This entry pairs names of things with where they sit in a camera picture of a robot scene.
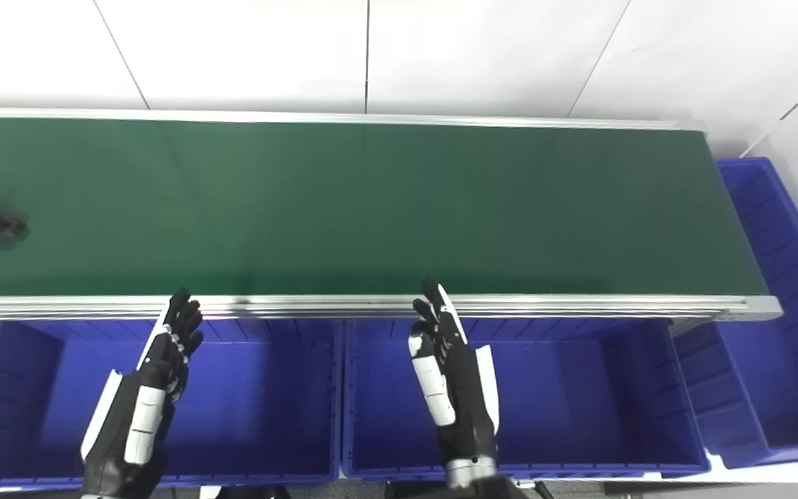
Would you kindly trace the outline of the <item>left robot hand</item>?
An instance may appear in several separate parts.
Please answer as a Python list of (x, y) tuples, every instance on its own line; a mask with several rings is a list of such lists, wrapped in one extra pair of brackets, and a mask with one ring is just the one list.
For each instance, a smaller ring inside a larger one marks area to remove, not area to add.
[(149, 498), (167, 464), (164, 440), (202, 344), (200, 303), (175, 292), (147, 338), (136, 369), (107, 377), (80, 445), (82, 498)]

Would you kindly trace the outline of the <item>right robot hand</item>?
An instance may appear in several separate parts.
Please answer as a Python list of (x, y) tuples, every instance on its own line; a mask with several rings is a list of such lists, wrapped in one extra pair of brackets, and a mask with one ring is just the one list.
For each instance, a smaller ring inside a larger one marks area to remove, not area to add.
[(447, 469), (496, 468), (499, 396), (491, 348), (471, 347), (441, 284), (425, 277), (421, 291), (407, 344), (443, 463)]

